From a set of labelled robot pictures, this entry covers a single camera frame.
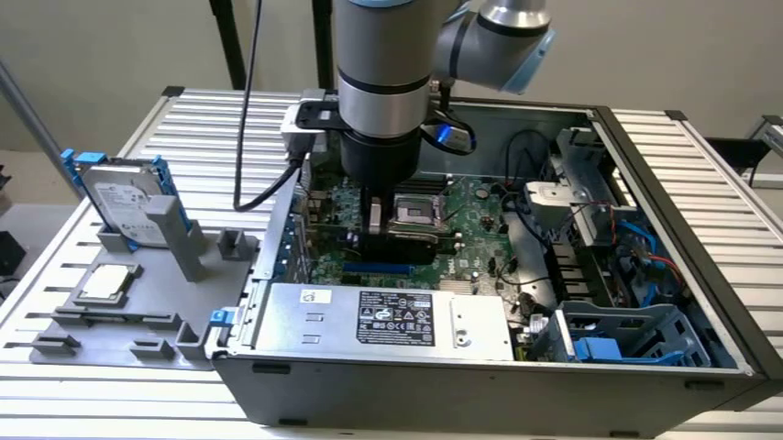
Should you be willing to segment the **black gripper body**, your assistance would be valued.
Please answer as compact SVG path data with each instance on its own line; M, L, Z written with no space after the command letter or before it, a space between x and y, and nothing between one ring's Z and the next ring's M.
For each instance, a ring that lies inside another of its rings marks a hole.
M340 133L340 159L347 176L361 187L361 200L385 198L416 172L422 135L412 131L400 137L369 137L356 130Z

